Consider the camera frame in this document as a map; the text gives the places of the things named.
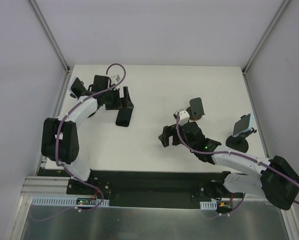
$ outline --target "white table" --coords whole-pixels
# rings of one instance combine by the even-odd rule
[[[72,78],[79,77],[86,87],[94,75],[105,75],[107,65],[75,65]],[[207,138],[225,144],[236,121],[252,113],[250,99],[239,67],[126,65],[126,79],[134,110],[129,127],[115,125],[118,110],[104,106],[78,129],[79,157],[92,170],[156,172],[233,171],[198,160],[183,145],[164,148],[158,136],[163,127],[176,121],[173,113],[189,107],[190,99],[202,99],[205,115],[197,121]],[[123,71],[119,66],[109,75]],[[76,100],[67,91],[62,113]],[[248,153],[264,157],[259,133],[248,137]],[[48,159],[46,169],[57,169]]]

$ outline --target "white wall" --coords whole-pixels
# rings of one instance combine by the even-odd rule
[[[290,4],[247,80],[270,155],[283,156],[299,174],[299,0]]]
[[[283,0],[37,0],[69,65],[241,66]]]
[[[25,176],[33,174],[43,122],[65,72],[26,0],[0,1],[0,240]]]

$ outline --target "round black base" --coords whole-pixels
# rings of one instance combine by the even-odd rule
[[[236,137],[229,136],[226,140],[226,146],[242,153],[247,153],[249,150],[249,143],[246,139],[237,139]]]
[[[96,111],[93,112],[91,115],[89,115],[87,118],[90,118],[90,117],[94,116],[94,114],[96,114]]]

